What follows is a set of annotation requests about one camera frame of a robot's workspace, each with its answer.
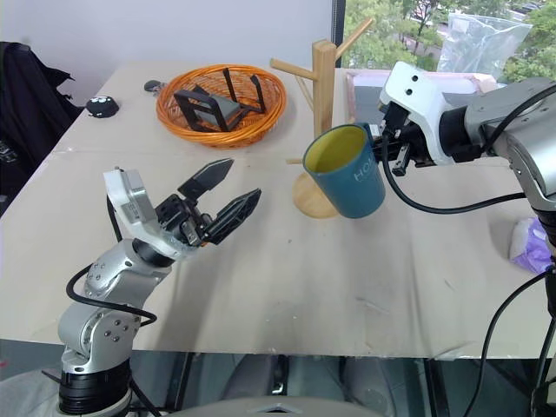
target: white wall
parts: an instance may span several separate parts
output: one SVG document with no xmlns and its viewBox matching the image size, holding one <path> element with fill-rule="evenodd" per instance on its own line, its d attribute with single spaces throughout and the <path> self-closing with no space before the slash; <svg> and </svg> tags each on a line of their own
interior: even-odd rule
<svg viewBox="0 0 556 417">
<path fill-rule="evenodd" d="M 84 104 L 132 60 L 310 66 L 311 43 L 330 38 L 332 0 L 3 0 L 0 18 L 2 40 L 71 73 L 63 90 Z"/>
</svg>

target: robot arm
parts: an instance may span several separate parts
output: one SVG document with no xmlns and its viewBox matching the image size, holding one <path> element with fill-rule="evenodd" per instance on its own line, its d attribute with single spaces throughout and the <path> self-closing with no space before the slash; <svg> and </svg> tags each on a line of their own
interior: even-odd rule
<svg viewBox="0 0 556 417">
<path fill-rule="evenodd" d="M 424 71 L 397 63 L 381 92 L 388 159 L 393 172 L 405 175 L 409 160 L 417 167 L 468 162 L 502 156 L 539 216 L 556 256 L 556 95 L 548 96 L 517 116 L 491 149 L 488 137 L 525 100 L 551 88 L 547 78 L 530 78 L 475 97 L 454 109 Z M 380 144 L 375 145 L 380 157 Z"/>
<path fill-rule="evenodd" d="M 109 199 L 134 239 L 123 239 L 101 255 L 86 274 L 83 295 L 63 314 L 58 334 L 62 356 L 59 403 L 54 415 L 120 415 L 129 406 L 129 357 L 141 325 L 156 316 L 141 310 L 171 265 L 206 243 L 218 244 L 253 212 L 255 189 L 235 198 L 213 220 L 197 199 L 220 183 L 233 160 L 215 161 L 187 180 L 179 192 L 153 208 L 137 171 L 104 174 Z M 141 323 L 141 317 L 149 320 Z"/>
</svg>

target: gray floor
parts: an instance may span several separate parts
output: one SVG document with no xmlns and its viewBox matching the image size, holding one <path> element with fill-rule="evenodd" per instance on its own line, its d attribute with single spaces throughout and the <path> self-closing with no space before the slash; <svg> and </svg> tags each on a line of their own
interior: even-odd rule
<svg viewBox="0 0 556 417">
<path fill-rule="evenodd" d="M 0 340 L 0 380 L 23 372 L 57 368 L 63 348 L 58 345 Z M 164 405 L 177 354 L 134 352 L 132 368 L 138 384 L 150 399 Z M 185 407 L 195 407 L 221 399 L 229 377 L 242 360 L 240 354 L 198 354 L 189 373 Z M 339 358 L 305 356 L 289 358 L 288 395 L 346 400 L 338 373 Z M 499 361 L 508 373 L 526 381 L 521 361 Z M 431 415 L 422 360 L 383 359 L 381 367 L 392 393 L 396 415 Z M 474 389 L 476 361 L 442 363 L 450 414 L 460 416 Z M 500 376 L 490 365 L 473 417 L 524 416 L 528 400 L 519 389 Z"/>
</svg>

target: black bracket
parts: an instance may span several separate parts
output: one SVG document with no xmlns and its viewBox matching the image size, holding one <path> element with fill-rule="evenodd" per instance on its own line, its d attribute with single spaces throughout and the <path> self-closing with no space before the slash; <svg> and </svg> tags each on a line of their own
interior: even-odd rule
<svg viewBox="0 0 556 417">
<path fill-rule="evenodd" d="M 257 90 L 257 102 L 259 103 L 259 107 L 249 106 L 247 104 L 243 104 L 237 101 L 237 97 L 235 96 L 234 84 L 232 84 L 232 79 L 229 74 L 229 69 L 225 68 L 222 71 L 224 78 L 226 79 L 226 84 L 228 85 L 229 95 L 232 101 L 238 103 L 240 105 L 240 109 L 242 109 L 239 113 L 234 115 L 230 121 L 228 122 L 224 115 L 222 114 L 222 110 L 218 102 L 210 96 L 205 89 L 201 86 L 196 85 L 193 90 L 181 89 L 174 93 L 174 98 L 177 101 L 180 109 L 182 110 L 185 119 L 188 121 L 188 125 L 191 129 L 196 130 L 198 132 L 216 132 L 218 130 L 211 129 L 200 124 L 199 117 L 195 113 L 195 111 L 201 111 L 202 113 L 207 113 L 215 117 L 216 123 L 218 124 L 218 128 L 221 132 L 229 132 L 233 128 L 237 126 L 237 124 L 245 117 L 249 111 L 254 111 L 255 113 L 266 113 L 267 107 L 264 102 L 264 97 L 262 96 L 262 88 L 261 83 L 256 75 L 252 75 L 249 79 L 255 85 Z M 193 103 L 191 100 L 195 100 L 199 103 L 205 103 L 207 106 L 202 106 L 198 103 Z"/>
</svg>

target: plastic bag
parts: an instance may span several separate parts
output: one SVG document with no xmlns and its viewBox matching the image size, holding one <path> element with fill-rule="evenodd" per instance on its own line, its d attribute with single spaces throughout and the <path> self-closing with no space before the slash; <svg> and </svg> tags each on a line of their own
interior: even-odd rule
<svg viewBox="0 0 556 417">
<path fill-rule="evenodd" d="M 515 225 L 510 246 L 513 263 L 540 274 L 552 264 L 550 255 L 546 232 L 539 219 L 524 219 Z"/>
<path fill-rule="evenodd" d="M 438 72 L 479 72 L 498 79 L 531 24 L 450 13 Z"/>
</svg>

